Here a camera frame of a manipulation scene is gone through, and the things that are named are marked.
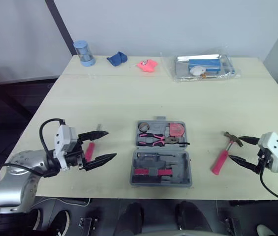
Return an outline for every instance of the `transparent plastic bag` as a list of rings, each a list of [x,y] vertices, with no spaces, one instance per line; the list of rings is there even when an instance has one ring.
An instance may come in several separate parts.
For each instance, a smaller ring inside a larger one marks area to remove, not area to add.
[[[213,49],[203,54],[163,55],[161,61],[176,82],[228,80],[240,76],[225,49]]]

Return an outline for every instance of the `wooden table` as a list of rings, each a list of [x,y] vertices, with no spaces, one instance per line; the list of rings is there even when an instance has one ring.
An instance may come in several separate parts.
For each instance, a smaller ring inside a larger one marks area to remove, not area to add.
[[[41,123],[63,118],[77,133],[95,130],[97,124],[109,131],[98,140],[93,156],[117,152],[106,165],[89,171],[60,172],[42,178],[37,195],[84,198],[149,199],[275,199],[261,185],[259,176],[230,159],[219,176],[210,168],[227,146],[224,131],[235,135],[260,137],[269,131],[278,133],[278,85],[263,63],[256,58],[234,58],[241,77],[229,81],[175,83],[162,65],[154,73],[132,66],[145,57],[129,57],[127,63],[113,67],[106,57],[83,67],[77,56],[53,85],[38,111],[23,132],[12,154],[42,149],[38,137]],[[166,116],[186,123],[186,151],[191,157],[191,188],[138,187],[129,183],[135,127],[138,120]],[[58,124],[44,129],[45,140],[53,148]],[[257,146],[233,146],[231,153],[257,163]],[[278,174],[266,170],[264,181],[278,193]]]

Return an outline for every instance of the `hammer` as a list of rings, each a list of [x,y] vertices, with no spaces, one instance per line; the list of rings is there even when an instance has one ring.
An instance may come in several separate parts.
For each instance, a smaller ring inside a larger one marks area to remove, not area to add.
[[[228,132],[224,133],[224,136],[228,137],[230,139],[229,144],[227,146],[227,148],[221,152],[221,154],[219,155],[213,169],[212,172],[213,174],[217,175],[219,174],[220,170],[222,169],[222,166],[224,165],[224,162],[226,161],[227,157],[228,157],[228,152],[230,150],[230,148],[232,147],[233,143],[237,143],[240,147],[243,146],[242,142],[240,141],[239,138],[237,138],[235,135],[230,134]]]

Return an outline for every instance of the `open toolbox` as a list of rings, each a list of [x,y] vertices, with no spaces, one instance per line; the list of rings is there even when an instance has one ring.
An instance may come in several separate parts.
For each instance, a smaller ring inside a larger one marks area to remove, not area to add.
[[[130,183],[132,185],[160,185],[190,187],[191,168],[185,148],[185,123],[156,120],[138,121]]]

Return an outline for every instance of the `pink screwdriver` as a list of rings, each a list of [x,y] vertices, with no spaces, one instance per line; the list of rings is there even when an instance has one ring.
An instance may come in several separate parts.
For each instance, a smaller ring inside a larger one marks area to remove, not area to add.
[[[101,129],[101,124],[98,124],[96,131],[98,131],[100,129]],[[84,155],[86,162],[90,162],[92,160],[92,155],[93,155],[94,149],[95,149],[95,141],[92,141],[92,142],[90,142],[88,148],[86,149],[85,155]]]

